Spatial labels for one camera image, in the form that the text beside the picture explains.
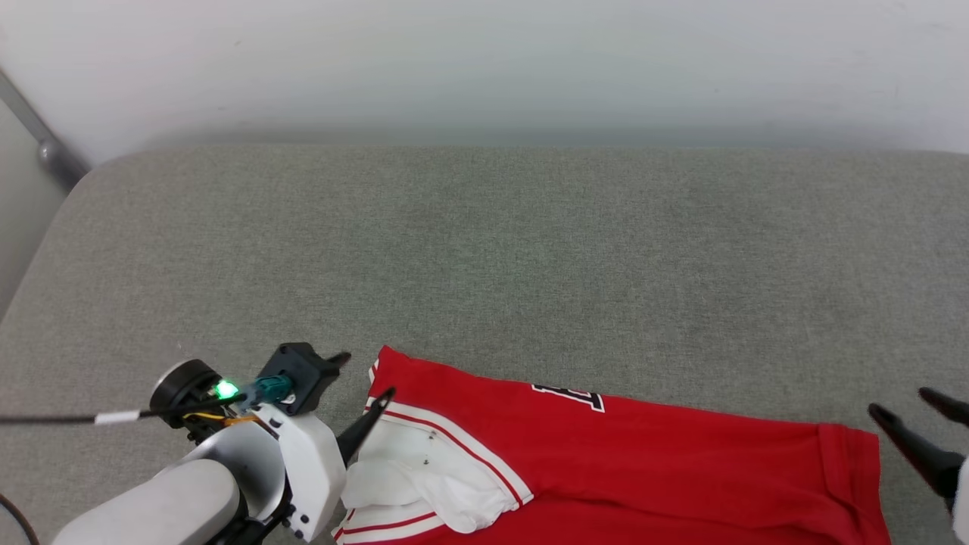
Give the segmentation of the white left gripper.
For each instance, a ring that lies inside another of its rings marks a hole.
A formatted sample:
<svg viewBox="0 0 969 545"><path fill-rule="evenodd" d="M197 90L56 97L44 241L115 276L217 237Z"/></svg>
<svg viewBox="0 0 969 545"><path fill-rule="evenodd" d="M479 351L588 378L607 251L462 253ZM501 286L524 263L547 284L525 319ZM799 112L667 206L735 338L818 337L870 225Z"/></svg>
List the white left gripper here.
<svg viewBox="0 0 969 545"><path fill-rule="evenodd" d="M326 359L326 365L342 369L352 354L342 351ZM314 413L290 416L276 406L259 406L256 417L276 434L291 491L290 528L310 543L328 527L346 484L350 465L363 443L390 406L397 389L388 388L375 397L363 415L335 436Z"/></svg>

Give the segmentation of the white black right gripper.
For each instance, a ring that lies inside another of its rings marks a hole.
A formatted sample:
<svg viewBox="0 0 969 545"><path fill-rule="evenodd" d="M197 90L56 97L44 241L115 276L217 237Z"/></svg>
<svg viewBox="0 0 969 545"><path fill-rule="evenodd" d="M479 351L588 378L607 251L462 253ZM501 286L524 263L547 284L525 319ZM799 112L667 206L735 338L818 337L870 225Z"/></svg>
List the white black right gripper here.
<svg viewBox="0 0 969 545"><path fill-rule="evenodd" d="M969 426L969 404L936 389L922 387L918 396L949 421ZM968 544L968 459L965 455L938 448L913 432L893 411L870 403L868 415L893 442L932 492L952 504L952 530L961 544Z"/></svg>

